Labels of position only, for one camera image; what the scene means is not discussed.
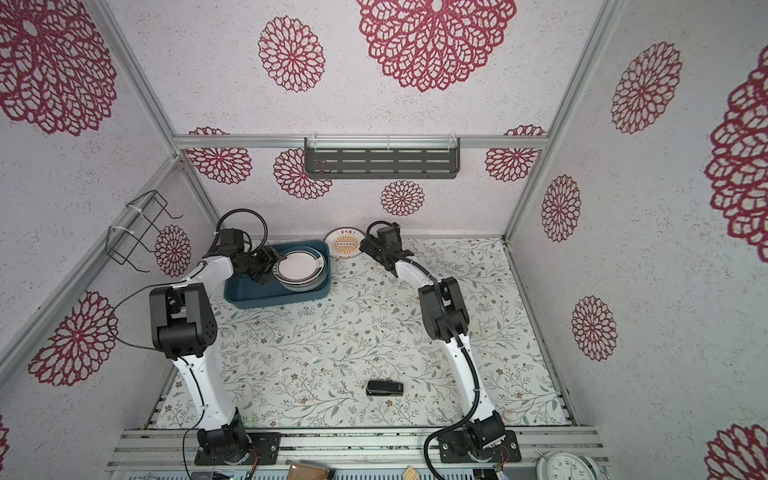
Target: blue plastic bin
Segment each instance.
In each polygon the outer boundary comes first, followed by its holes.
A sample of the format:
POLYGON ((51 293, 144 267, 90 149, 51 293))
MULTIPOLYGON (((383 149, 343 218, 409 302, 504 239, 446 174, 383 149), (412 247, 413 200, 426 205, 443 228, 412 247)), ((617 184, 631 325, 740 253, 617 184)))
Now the blue plastic bin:
POLYGON ((285 305, 287 303, 309 302, 328 296, 331 290, 331 262, 328 246, 321 240, 304 240, 301 242, 281 243, 272 245, 275 250, 282 252, 295 246, 312 247, 326 259, 328 278, 314 290, 309 292, 292 292, 285 288, 278 279, 270 276, 263 285, 254 283, 247 275, 233 276, 227 280, 224 287, 224 299, 239 309, 262 308, 265 306, 285 305))

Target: floral tablecloth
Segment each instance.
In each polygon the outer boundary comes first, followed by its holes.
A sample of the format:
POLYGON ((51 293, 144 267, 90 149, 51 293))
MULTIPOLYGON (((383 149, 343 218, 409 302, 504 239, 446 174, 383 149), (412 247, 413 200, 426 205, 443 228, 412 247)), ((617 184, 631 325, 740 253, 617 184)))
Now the floral tablecloth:
MULTIPOLYGON (((470 316, 478 371, 507 425, 564 425, 500 239, 409 239, 438 278, 454 276, 470 316)), ((442 347, 422 325, 416 291, 365 255, 332 262, 328 297, 239 310, 211 303, 221 375, 247 427, 447 425, 461 418, 442 347), (368 397, 369 379, 405 384, 368 397)), ((177 377, 155 427, 188 428, 197 415, 177 377)))

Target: alarm clock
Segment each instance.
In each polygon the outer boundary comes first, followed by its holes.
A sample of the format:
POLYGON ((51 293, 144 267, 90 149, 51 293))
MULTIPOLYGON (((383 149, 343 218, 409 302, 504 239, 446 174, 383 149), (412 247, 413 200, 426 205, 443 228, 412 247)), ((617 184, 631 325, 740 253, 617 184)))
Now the alarm clock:
POLYGON ((537 480, 599 480, 601 472, 598 464, 586 455, 574 455, 566 452, 549 452, 536 464, 537 480))

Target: small red flower motif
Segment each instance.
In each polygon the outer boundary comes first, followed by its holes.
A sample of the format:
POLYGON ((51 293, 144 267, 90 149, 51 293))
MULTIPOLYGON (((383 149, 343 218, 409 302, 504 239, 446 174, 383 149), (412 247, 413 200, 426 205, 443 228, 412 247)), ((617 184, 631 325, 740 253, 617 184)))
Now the small red flower motif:
POLYGON ((0 2, 0 104, 8 118, 78 136, 111 116, 117 72, 77 0, 0 2))
POLYGON ((709 480, 764 480, 768 478, 768 432, 760 425, 731 425, 708 442, 709 480))
POLYGON ((541 202, 541 224, 553 242, 570 237, 581 214, 581 197, 576 182, 568 175, 555 178, 541 202))
POLYGON ((301 148, 280 153, 275 159, 274 175, 280 188, 304 200, 322 197, 333 185, 332 180, 313 180, 307 177, 304 170, 304 150, 301 148))
POLYGON ((768 46, 757 68, 728 96, 723 123, 710 135, 710 205, 728 219, 728 235, 757 246, 768 263, 768 46))
POLYGON ((118 318, 109 300, 99 292, 85 292, 27 370, 40 383, 73 386, 107 361, 117 332, 118 318))
POLYGON ((616 322, 608 305, 599 298, 586 296, 574 308, 571 327, 576 343, 589 358, 606 360, 616 348, 616 322))
MULTIPOLYGON (((504 135, 546 135, 544 128, 520 125, 504 135)), ((534 148, 492 148, 485 154, 485 169, 491 177, 505 182, 525 178, 538 156, 534 148)))
MULTIPOLYGON (((200 127, 190 135, 228 135, 218 128, 200 127)), ((245 148, 189 148, 187 156, 197 170, 220 184, 238 184, 250 175, 250 156, 245 148)))
POLYGON ((2 424, 2 415, 0 415, 0 472, 2 472, 2 463, 5 460, 5 454, 8 453, 8 429, 2 424))
POLYGON ((514 0, 357 0, 360 33, 382 73, 402 87, 445 90, 488 63, 515 16, 514 0))
POLYGON ((187 234, 176 225, 166 225, 154 241, 154 259, 168 276, 180 276, 187 271, 192 258, 192 246, 187 234))
POLYGON ((680 51, 665 41, 639 54, 616 85, 611 108, 616 128, 633 134, 653 124, 672 101, 682 68, 680 51))
POLYGON ((295 18, 267 22, 259 38, 259 57, 270 78, 291 91, 309 90, 326 70, 323 47, 310 27, 295 18))
POLYGON ((382 207, 392 215, 405 217, 413 214, 424 204, 424 190, 407 180, 398 180, 384 187, 382 207))

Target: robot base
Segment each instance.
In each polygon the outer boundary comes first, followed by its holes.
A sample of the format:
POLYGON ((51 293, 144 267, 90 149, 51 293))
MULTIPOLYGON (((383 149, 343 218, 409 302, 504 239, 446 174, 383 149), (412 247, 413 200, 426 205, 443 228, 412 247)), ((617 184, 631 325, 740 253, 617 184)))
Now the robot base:
MULTIPOLYGON (((250 433, 251 448, 256 447, 259 455, 258 465, 275 465, 277 453, 280 451, 280 433, 250 433)), ((203 451, 198 450, 194 459, 194 464, 202 465, 227 465, 221 458, 211 458, 205 455, 203 451)), ((253 465, 253 453, 240 463, 241 465, 253 465)))
POLYGON ((518 446, 518 439, 515 433, 512 430, 506 430, 505 433, 506 436, 502 445, 509 451, 509 458, 507 458, 507 452, 499 446, 488 449, 488 454, 483 455, 483 458, 473 458, 466 447, 465 433, 459 429, 440 435, 437 438, 440 460, 443 463, 501 463, 502 459, 504 462, 520 462, 522 455, 520 455, 520 447, 518 446))

